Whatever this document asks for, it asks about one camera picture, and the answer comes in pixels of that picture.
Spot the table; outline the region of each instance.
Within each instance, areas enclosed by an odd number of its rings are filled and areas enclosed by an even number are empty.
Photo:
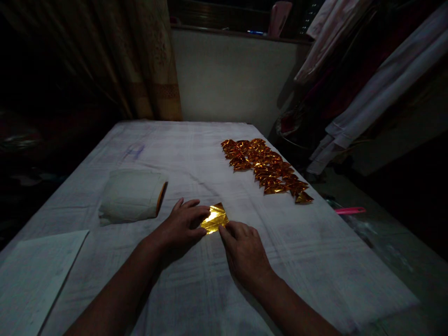
[[[180,197],[199,198],[203,205],[222,202],[230,220],[254,226],[277,274],[342,332],[416,305],[409,289],[313,188],[307,192],[315,201],[298,205],[289,193],[264,196],[252,171],[233,173],[220,143],[253,138],[263,136],[242,123],[116,124],[0,253],[2,263],[20,240],[91,231],[42,335],[62,334]],[[99,226],[102,190],[109,172],[119,168],[150,169],[168,176],[157,218]],[[135,335],[192,332],[278,333],[257,302],[232,279],[217,233],[167,266],[133,329]]]

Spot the curtain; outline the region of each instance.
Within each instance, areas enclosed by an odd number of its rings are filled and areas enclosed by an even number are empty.
[[[0,9],[124,118],[182,119],[166,0],[14,0]]]

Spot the white wall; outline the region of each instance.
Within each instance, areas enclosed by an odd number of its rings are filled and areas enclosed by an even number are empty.
[[[386,164],[448,130],[448,87],[409,111],[396,128],[353,150],[353,169],[370,175]]]
[[[187,121],[235,121],[268,136],[289,107],[307,44],[173,29],[182,114]]]

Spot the folded gold paper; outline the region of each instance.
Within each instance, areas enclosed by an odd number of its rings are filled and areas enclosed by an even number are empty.
[[[223,142],[221,142],[222,147],[226,147],[228,145],[236,145],[236,142],[232,139],[224,140]]]
[[[264,141],[263,139],[260,139],[260,138],[255,138],[255,139],[252,139],[251,143],[252,144],[264,144],[264,143],[266,143],[266,141]]]
[[[237,141],[237,147],[241,148],[241,147],[246,147],[249,145],[249,140],[239,140]]]
[[[249,162],[239,162],[233,166],[233,171],[249,170],[252,165]]]
[[[265,194],[278,194],[291,191],[296,203],[313,201],[307,193],[308,183],[299,181],[294,169],[277,152],[266,146],[263,139],[234,141],[224,140],[221,143],[225,158],[230,160],[233,171],[245,171],[253,168],[255,181],[265,187]]]
[[[256,168],[256,167],[264,167],[265,163],[263,160],[256,160],[252,162],[252,167]]]
[[[291,189],[291,195],[298,196],[302,191],[308,189],[308,185],[304,183],[289,184],[288,187]]]
[[[310,195],[308,195],[305,191],[302,191],[295,199],[295,202],[298,204],[306,204],[314,201]]]
[[[228,160],[234,159],[236,157],[243,158],[243,155],[240,152],[228,153],[225,158]]]
[[[287,176],[289,174],[293,174],[294,173],[294,169],[292,168],[282,168],[282,169],[277,169],[277,171],[279,172],[280,176]]]
[[[220,225],[226,226],[229,222],[222,203],[210,207],[210,216],[203,220],[201,227],[207,230],[207,234],[218,231]]]
[[[287,162],[279,162],[279,163],[273,163],[271,167],[277,170],[277,169],[289,168],[291,167],[291,165]]]
[[[277,184],[274,186],[266,186],[265,187],[265,195],[269,194],[279,194],[282,192],[286,192],[289,190],[289,187],[285,184]]]
[[[265,177],[260,181],[260,186],[265,187],[266,186],[271,187],[277,184],[281,184],[281,181],[279,179],[276,179],[275,177]]]
[[[299,178],[297,177],[297,175],[294,174],[288,174],[283,176],[283,181],[298,181]]]
[[[243,162],[247,162],[249,163],[245,157],[241,156],[241,157],[234,157],[233,159],[230,160],[229,164],[231,166],[235,166],[237,163],[243,163]]]

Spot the window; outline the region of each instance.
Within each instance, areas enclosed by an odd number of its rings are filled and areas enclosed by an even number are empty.
[[[168,0],[171,22],[177,26],[267,33],[275,0]],[[290,0],[291,12],[281,38],[301,39],[323,0]]]

